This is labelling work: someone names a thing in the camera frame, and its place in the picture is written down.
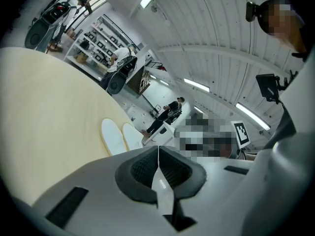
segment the ceiling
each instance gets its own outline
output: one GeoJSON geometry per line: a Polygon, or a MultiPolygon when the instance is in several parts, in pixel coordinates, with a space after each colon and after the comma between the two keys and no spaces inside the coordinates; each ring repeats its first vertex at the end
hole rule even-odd
{"type": "Polygon", "coordinates": [[[141,0],[108,0],[129,18],[181,91],[194,98],[195,105],[219,118],[244,120],[250,132],[251,149],[262,148],[275,132],[282,106],[260,94],[257,74],[283,77],[299,71],[303,62],[292,50],[268,36],[257,21],[245,20],[246,2],[265,0],[154,0],[143,9],[141,0]],[[210,87],[210,93],[183,84],[183,78],[210,87]],[[242,103],[271,125],[262,128],[240,114],[242,103]]]}

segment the man in black clothing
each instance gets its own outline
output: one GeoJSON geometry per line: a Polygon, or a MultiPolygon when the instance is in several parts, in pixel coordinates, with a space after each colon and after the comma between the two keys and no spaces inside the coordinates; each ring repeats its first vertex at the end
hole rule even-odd
{"type": "Polygon", "coordinates": [[[112,57],[110,58],[110,68],[108,69],[108,72],[104,75],[103,79],[99,83],[99,85],[104,89],[107,90],[109,86],[109,82],[113,75],[117,71],[117,64],[125,59],[128,56],[136,56],[134,51],[136,50],[136,46],[134,44],[129,44],[128,47],[121,47],[114,51],[112,57]]]}
{"type": "Polygon", "coordinates": [[[163,125],[163,121],[169,117],[168,113],[170,111],[181,109],[182,103],[184,101],[185,99],[183,97],[179,97],[177,98],[177,101],[173,101],[168,106],[164,106],[163,108],[165,111],[159,115],[159,117],[152,123],[152,125],[147,130],[142,130],[142,134],[147,138],[154,134],[163,125]]]}

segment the white shelving unit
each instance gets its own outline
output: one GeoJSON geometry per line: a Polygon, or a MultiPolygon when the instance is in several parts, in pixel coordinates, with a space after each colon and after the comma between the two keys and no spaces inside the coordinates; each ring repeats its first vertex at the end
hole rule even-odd
{"type": "Polygon", "coordinates": [[[115,37],[119,43],[121,43],[124,47],[126,47],[126,44],[118,38],[118,36],[112,32],[105,24],[101,24],[100,27],[95,26],[95,23],[97,22],[98,18],[97,17],[95,19],[95,21],[93,23],[90,24],[89,27],[87,27],[77,38],[76,40],[73,42],[72,46],[70,47],[70,49],[68,50],[67,54],[65,55],[63,60],[69,60],[71,61],[73,64],[75,64],[76,66],[78,66],[80,69],[82,69],[83,71],[87,72],[88,74],[90,74],[91,76],[93,76],[94,78],[96,78],[97,80],[101,81],[103,75],[106,73],[106,68],[102,68],[104,67],[103,64],[101,64],[98,60],[96,60],[91,51],[89,50],[85,50],[80,46],[80,41],[83,40],[87,40],[89,42],[90,45],[93,46],[94,50],[98,50],[100,51],[102,54],[104,54],[105,56],[107,56],[108,58],[111,58],[111,56],[103,49],[101,49],[99,46],[97,46],[97,42],[101,41],[107,50],[110,50],[112,53],[117,50],[119,47],[117,44],[115,44],[109,36],[113,36],[115,37]],[[96,38],[97,41],[96,43],[94,43],[92,40],[90,40],[87,36],[85,36],[85,33],[88,33],[90,31],[96,31],[96,38]],[[78,48],[80,51],[82,51],[84,54],[86,54],[89,58],[87,59],[87,61],[92,60],[93,62],[95,62],[96,64],[98,64],[98,66],[95,66],[86,62],[85,64],[81,64],[78,63],[76,61],[76,59],[73,57],[73,55],[71,55],[71,52],[73,53],[73,50],[78,48]]]}
{"type": "Polygon", "coordinates": [[[91,69],[90,67],[86,66],[85,64],[81,64],[81,63],[77,62],[73,56],[65,56],[65,58],[70,60],[72,63],[76,64],[77,66],[79,66],[83,71],[92,75],[98,81],[102,80],[103,75],[101,73],[97,73],[95,70],[91,69]]]}
{"type": "Polygon", "coordinates": [[[104,38],[106,38],[107,41],[109,41],[114,47],[116,47],[116,49],[118,49],[118,45],[116,45],[108,36],[106,36],[104,33],[101,32],[100,29],[98,29],[98,27],[95,27],[94,25],[92,25],[92,27],[99,33],[101,34],[104,38]]]}

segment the round table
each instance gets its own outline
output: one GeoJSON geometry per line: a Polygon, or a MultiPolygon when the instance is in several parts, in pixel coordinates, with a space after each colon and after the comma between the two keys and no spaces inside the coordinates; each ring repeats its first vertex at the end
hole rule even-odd
{"type": "Polygon", "coordinates": [[[13,196],[32,205],[50,186],[109,156],[104,118],[131,123],[118,103],[73,66],[25,48],[0,49],[0,170],[13,196]]]}

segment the shelf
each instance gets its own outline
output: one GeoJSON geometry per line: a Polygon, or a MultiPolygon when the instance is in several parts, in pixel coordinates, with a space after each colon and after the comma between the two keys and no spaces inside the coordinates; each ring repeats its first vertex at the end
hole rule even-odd
{"type": "Polygon", "coordinates": [[[106,53],[104,50],[100,49],[92,40],[90,40],[88,37],[84,36],[84,38],[89,41],[96,49],[98,49],[101,53],[103,53],[104,55],[108,56],[109,58],[110,55],[108,53],[106,53]]]}
{"type": "MultiPolygon", "coordinates": [[[[128,43],[128,44],[131,44],[132,41],[129,40],[129,37],[124,33],[122,32],[122,30],[120,28],[117,27],[117,25],[111,21],[108,20],[108,18],[104,17],[104,14],[101,16],[114,30],[116,30],[123,38],[124,40],[128,43]]],[[[121,41],[121,43],[123,45],[125,45],[125,47],[127,47],[127,44],[122,40],[121,37],[118,37],[117,34],[111,30],[107,25],[105,25],[111,32],[114,33],[114,35],[121,41]]]]}
{"type": "Polygon", "coordinates": [[[87,56],[89,56],[89,58],[91,58],[95,63],[100,64],[100,62],[98,60],[96,60],[95,58],[93,58],[92,54],[89,53],[87,50],[84,50],[78,43],[74,44],[77,48],[79,48],[83,53],[85,53],[87,56]]]}
{"type": "Polygon", "coordinates": [[[98,33],[101,34],[104,38],[106,38],[107,41],[109,41],[114,47],[116,47],[116,49],[119,48],[112,40],[110,40],[110,38],[109,38],[108,36],[106,36],[104,33],[102,33],[102,32],[100,31],[100,29],[98,29],[97,27],[95,27],[93,24],[92,24],[92,27],[93,27],[96,31],[98,31],[98,33]]]}
{"type": "Polygon", "coordinates": [[[85,64],[81,64],[79,62],[77,62],[75,60],[75,58],[73,56],[66,56],[66,58],[68,60],[70,60],[72,63],[76,64],[77,66],[79,66],[83,71],[87,72],[88,74],[90,74],[91,76],[93,76],[94,78],[96,78],[98,81],[101,81],[103,78],[103,74],[101,74],[101,72],[97,73],[95,70],[91,69],[90,67],[88,67],[85,64]]]}

